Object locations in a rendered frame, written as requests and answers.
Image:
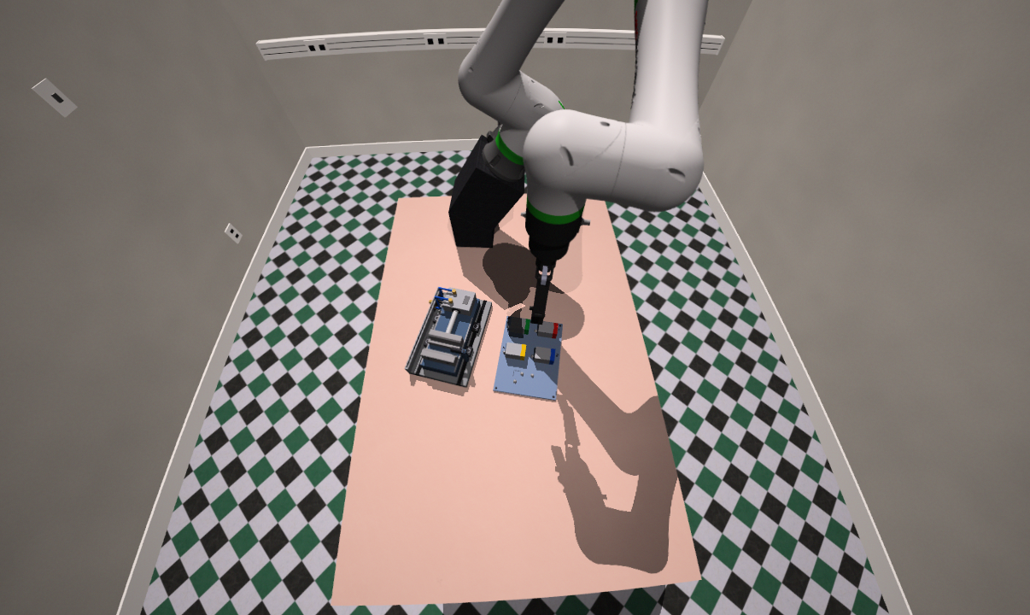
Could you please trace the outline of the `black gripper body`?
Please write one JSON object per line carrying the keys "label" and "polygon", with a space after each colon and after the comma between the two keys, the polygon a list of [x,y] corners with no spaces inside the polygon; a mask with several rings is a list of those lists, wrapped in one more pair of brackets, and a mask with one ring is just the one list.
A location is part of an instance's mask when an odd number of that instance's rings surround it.
{"label": "black gripper body", "polygon": [[540,272],[542,272],[543,266],[547,266],[547,272],[550,272],[553,262],[561,260],[561,258],[566,255],[569,245],[570,243],[566,243],[565,245],[553,248],[553,246],[542,245],[534,241],[530,237],[530,252],[533,257],[537,257],[537,260],[540,261]]}

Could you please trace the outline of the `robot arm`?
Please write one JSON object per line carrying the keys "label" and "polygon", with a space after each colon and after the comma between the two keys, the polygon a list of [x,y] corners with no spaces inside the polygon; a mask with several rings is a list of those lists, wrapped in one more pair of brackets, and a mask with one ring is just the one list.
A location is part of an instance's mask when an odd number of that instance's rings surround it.
{"label": "robot arm", "polygon": [[497,119],[485,165],[508,182],[526,173],[520,215],[533,240],[553,248],[590,226],[582,217],[587,199],[663,213],[689,199],[703,175],[698,87],[709,0],[636,0],[629,122],[565,109],[520,73],[564,2],[502,0],[458,70],[465,101]]}

